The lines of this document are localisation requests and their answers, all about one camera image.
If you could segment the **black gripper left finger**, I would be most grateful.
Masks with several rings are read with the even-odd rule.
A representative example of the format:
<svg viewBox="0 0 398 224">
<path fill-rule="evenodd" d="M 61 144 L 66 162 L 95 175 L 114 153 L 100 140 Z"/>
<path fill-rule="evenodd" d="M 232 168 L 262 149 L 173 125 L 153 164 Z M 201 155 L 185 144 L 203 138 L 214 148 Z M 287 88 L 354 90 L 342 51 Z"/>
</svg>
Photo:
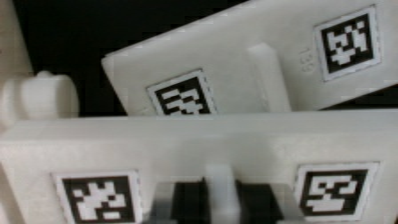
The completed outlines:
<svg viewBox="0 0 398 224">
<path fill-rule="evenodd" d="M 207 182 L 178 182 L 173 194 L 171 219 L 178 224 L 208 224 L 208 188 Z"/>
</svg>

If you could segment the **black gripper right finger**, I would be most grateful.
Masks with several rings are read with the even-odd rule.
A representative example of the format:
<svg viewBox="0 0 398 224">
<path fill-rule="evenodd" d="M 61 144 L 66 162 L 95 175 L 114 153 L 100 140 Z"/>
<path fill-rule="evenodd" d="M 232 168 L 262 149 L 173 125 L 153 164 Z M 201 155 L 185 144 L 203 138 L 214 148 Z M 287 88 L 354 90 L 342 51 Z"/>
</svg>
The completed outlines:
<svg viewBox="0 0 398 224">
<path fill-rule="evenodd" d="M 280 207 L 269 184 L 237 182 L 240 200 L 240 224 L 276 224 Z"/>
</svg>

